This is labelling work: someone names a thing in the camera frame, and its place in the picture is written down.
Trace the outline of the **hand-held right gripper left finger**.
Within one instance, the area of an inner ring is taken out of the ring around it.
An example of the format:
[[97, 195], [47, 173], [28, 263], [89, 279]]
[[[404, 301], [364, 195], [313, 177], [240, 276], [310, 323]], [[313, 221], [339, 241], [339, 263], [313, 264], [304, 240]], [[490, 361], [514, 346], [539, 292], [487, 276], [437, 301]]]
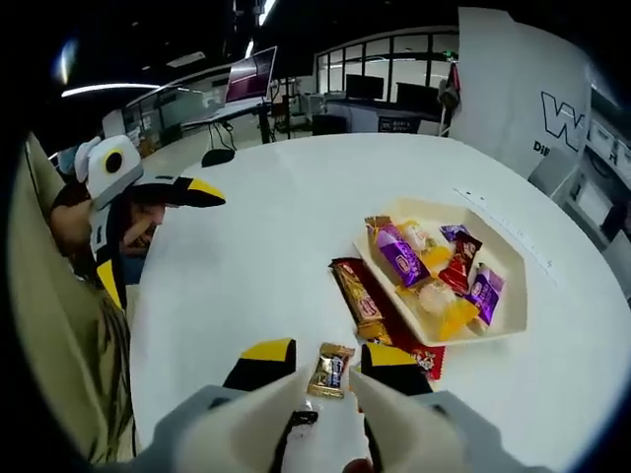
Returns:
[[279, 472], [297, 409], [296, 341], [258, 343], [157, 424], [142, 470]]

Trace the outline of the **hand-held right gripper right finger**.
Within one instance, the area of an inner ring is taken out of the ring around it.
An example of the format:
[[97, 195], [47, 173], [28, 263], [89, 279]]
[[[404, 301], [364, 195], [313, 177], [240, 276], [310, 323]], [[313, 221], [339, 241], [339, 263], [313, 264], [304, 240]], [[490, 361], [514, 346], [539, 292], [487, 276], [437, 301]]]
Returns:
[[361, 411], [377, 472], [524, 472], [500, 431], [448, 391], [435, 392], [407, 353], [366, 344]]

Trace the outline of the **person's left hand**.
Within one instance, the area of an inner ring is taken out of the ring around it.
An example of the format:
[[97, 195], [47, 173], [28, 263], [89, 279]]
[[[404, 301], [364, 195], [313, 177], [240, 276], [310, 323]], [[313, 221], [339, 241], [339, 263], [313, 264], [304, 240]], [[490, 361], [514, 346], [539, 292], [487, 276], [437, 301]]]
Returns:
[[130, 256], [145, 255], [152, 242], [154, 233], [163, 222], [165, 206], [163, 204], [130, 205], [130, 224], [126, 229], [120, 249]]

